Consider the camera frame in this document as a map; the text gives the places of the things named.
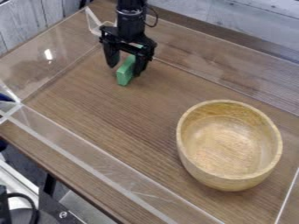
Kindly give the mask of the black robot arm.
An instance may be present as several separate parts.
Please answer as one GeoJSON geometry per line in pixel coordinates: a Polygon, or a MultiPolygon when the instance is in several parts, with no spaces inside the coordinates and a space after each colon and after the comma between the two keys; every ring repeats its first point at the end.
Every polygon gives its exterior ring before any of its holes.
{"type": "Polygon", "coordinates": [[[156,42],[146,36],[147,9],[147,0],[116,0],[116,26],[99,27],[99,42],[104,48],[108,66],[116,66],[120,52],[134,54],[134,76],[139,76],[146,70],[158,47],[156,42]]]}

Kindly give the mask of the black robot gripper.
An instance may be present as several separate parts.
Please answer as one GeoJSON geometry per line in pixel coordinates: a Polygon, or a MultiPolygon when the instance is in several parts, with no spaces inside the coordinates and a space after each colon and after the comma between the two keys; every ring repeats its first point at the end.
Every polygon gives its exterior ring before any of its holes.
{"type": "Polygon", "coordinates": [[[102,37],[99,42],[103,44],[107,64],[114,68],[120,61],[120,52],[132,50],[135,54],[134,76],[138,77],[147,68],[148,62],[155,55],[156,42],[143,33],[128,38],[119,34],[118,28],[102,25],[102,37]]]}

